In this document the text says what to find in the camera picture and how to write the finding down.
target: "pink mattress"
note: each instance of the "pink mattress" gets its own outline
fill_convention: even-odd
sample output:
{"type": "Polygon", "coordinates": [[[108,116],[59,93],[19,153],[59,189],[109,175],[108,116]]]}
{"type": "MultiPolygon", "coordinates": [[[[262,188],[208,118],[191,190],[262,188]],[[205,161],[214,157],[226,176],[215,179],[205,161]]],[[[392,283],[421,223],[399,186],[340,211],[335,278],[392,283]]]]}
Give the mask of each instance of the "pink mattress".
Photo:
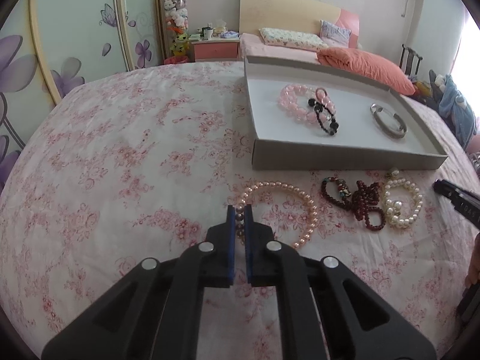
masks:
{"type": "MultiPolygon", "coordinates": [[[[140,69],[75,88],[35,132],[0,195],[0,304],[36,354],[142,259],[180,256],[265,180],[298,185],[318,205],[303,256],[338,257],[445,352],[477,230],[431,185],[445,178],[480,192],[445,123],[408,100],[449,157],[437,171],[405,172],[424,196],[415,225],[374,233],[320,185],[332,175],[370,184],[385,172],[254,171],[245,91],[242,62],[140,69]]],[[[280,241],[304,233],[298,197],[253,197],[256,220],[280,241]]],[[[205,290],[199,360],[281,358],[275,289],[250,287],[244,258],[237,240],[234,286],[205,290]]]]}
{"type": "Polygon", "coordinates": [[[269,46],[258,35],[243,33],[240,37],[242,57],[270,56],[283,59],[293,59],[318,64],[317,54],[314,51],[292,49],[282,46],[269,46]]]}

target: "nightstand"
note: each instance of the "nightstand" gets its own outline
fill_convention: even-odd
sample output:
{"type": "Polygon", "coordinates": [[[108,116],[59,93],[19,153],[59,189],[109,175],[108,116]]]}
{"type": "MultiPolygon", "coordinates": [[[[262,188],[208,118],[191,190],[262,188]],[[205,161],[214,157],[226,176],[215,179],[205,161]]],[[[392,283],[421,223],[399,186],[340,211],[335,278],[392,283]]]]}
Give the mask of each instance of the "nightstand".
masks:
{"type": "Polygon", "coordinates": [[[193,62],[235,61],[239,55],[240,39],[212,38],[190,42],[193,62]]]}

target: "pink drawer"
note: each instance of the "pink drawer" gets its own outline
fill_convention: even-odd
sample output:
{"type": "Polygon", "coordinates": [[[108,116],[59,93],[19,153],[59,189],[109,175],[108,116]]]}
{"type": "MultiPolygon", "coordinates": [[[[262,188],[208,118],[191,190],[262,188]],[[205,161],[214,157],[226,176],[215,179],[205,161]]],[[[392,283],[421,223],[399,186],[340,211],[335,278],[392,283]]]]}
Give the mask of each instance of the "pink drawer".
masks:
{"type": "Polygon", "coordinates": [[[237,58],[238,43],[218,42],[194,44],[195,59],[237,58]]]}

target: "headboard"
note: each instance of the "headboard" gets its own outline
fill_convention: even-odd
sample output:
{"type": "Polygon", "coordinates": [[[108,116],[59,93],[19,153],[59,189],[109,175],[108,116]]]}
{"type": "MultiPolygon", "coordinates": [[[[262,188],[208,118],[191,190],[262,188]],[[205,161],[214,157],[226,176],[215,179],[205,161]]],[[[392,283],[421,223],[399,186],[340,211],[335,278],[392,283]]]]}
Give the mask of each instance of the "headboard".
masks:
{"type": "Polygon", "coordinates": [[[318,0],[240,0],[240,33],[259,34],[261,27],[316,33],[320,20],[352,30],[350,47],[356,47],[358,15],[318,0]]]}

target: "orange blanket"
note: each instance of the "orange blanket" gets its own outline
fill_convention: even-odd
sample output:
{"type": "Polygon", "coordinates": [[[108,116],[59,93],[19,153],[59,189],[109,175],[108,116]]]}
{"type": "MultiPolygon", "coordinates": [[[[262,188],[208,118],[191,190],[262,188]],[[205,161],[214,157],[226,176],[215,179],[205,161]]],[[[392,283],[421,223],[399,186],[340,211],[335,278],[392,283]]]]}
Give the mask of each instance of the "orange blanket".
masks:
{"type": "Polygon", "coordinates": [[[322,65],[360,74],[386,84],[402,95],[410,96],[415,92],[415,87],[402,70],[382,56],[358,49],[329,47],[318,51],[317,59],[322,65]]]}

